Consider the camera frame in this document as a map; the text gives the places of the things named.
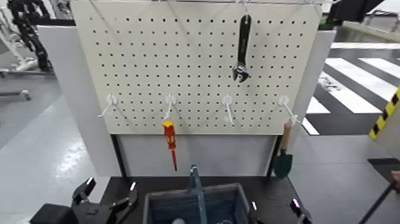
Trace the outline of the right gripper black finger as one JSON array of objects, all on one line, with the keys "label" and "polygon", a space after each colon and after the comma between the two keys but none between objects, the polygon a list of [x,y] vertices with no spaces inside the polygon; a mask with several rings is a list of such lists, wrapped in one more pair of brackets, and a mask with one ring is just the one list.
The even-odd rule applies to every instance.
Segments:
[{"label": "right gripper black finger", "polygon": [[258,209],[254,201],[251,201],[249,210],[249,224],[264,224],[264,222],[258,217]]},{"label": "right gripper black finger", "polygon": [[297,199],[291,200],[290,208],[297,216],[297,224],[313,224],[310,212]]}]

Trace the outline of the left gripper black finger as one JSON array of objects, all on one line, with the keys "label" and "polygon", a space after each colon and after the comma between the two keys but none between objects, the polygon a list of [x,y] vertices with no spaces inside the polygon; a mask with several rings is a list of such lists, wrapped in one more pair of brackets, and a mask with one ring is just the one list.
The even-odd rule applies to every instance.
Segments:
[{"label": "left gripper black finger", "polygon": [[129,214],[136,208],[138,200],[138,190],[136,182],[133,182],[129,188],[128,196],[113,202],[109,206],[110,221],[108,223],[123,223]]},{"label": "left gripper black finger", "polygon": [[74,190],[72,195],[72,204],[80,204],[82,201],[87,200],[95,186],[95,179],[89,177]]}]

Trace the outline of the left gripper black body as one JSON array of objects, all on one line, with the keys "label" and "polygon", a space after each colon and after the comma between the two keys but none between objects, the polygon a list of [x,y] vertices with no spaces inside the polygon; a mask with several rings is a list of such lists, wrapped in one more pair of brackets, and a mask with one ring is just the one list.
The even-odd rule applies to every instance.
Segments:
[{"label": "left gripper black body", "polygon": [[108,205],[86,200],[80,204],[73,204],[71,208],[79,224],[110,224],[116,221],[116,215]]}]

